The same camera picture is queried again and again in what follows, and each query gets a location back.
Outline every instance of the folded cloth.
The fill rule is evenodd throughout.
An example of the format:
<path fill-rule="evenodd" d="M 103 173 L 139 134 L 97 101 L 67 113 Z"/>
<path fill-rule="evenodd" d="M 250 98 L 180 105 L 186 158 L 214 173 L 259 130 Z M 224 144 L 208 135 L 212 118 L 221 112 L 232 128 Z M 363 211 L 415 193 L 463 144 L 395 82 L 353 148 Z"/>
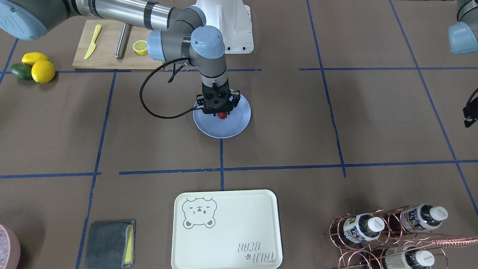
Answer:
<path fill-rule="evenodd" d="M 92 223 L 85 269 L 122 269 L 134 262 L 135 221 Z"/>

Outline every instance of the red object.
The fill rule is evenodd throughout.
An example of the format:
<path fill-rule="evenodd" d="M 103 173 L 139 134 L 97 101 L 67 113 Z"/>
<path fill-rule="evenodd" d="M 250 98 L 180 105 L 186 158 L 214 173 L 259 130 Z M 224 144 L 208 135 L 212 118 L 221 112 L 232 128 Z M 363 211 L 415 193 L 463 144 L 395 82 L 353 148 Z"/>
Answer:
<path fill-rule="evenodd" d="M 228 114 L 226 112 L 219 112 L 217 116 L 219 117 L 219 119 L 224 120 L 228 117 Z"/>

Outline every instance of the white bottle cap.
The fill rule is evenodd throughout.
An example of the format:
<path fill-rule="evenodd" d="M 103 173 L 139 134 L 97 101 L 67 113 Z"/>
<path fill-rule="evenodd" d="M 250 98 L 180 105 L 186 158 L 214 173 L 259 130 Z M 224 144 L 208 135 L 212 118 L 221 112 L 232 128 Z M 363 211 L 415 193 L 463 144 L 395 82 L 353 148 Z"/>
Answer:
<path fill-rule="evenodd" d="M 373 217 L 367 221 L 370 230 L 381 232 L 385 228 L 385 222 L 379 217 Z"/>
<path fill-rule="evenodd" d="M 419 250 L 415 254 L 415 258 L 421 266 L 432 266 L 435 263 L 435 257 L 430 251 Z"/>
<path fill-rule="evenodd" d="M 441 206 L 432 207 L 430 209 L 430 216 L 438 221 L 442 221 L 448 217 L 448 211 Z"/>

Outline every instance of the gray towel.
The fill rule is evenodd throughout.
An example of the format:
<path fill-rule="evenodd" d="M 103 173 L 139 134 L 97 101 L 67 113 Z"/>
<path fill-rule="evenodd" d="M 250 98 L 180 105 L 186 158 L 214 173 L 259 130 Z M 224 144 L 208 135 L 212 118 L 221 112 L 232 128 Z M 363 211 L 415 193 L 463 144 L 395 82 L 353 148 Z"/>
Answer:
<path fill-rule="evenodd" d="M 128 243 L 128 228 L 132 228 L 133 244 L 135 221 L 92 223 L 88 233 L 85 269 L 122 269 Z"/>

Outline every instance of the blue joint cap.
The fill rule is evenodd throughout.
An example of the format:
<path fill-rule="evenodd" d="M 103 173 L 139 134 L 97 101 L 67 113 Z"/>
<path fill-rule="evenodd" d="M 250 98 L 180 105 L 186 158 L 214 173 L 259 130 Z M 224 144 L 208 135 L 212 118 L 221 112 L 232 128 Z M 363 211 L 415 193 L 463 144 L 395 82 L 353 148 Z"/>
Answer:
<path fill-rule="evenodd" d="M 146 41 L 148 55 L 156 61 L 166 62 L 163 53 L 163 44 L 161 44 L 161 31 L 151 31 Z"/>
<path fill-rule="evenodd" d="M 197 27 L 191 34 L 191 46 L 208 59 L 221 58 L 226 51 L 221 31 L 214 26 Z"/>
<path fill-rule="evenodd" d="M 0 0 L 0 28 L 22 40 L 35 40 L 48 33 L 45 25 L 21 6 Z"/>
<path fill-rule="evenodd" d="M 478 41 L 475 34 L 464 22 L 459 22 L 448 28 L 448 40 L 454 55 L 478 52 Z"/>
<path fill-rule="evenodd" d="M 206 15 L 204 14 L 204 12 L 197 6 L 189 6 L 187 7 L 187 9 L 192 9 L 194 11 L 196 11 L 196 13 L 199 15 L 199 17 L 201 17 L 201 20 L 203 21 L 203 26 L 206 25 Z"/>

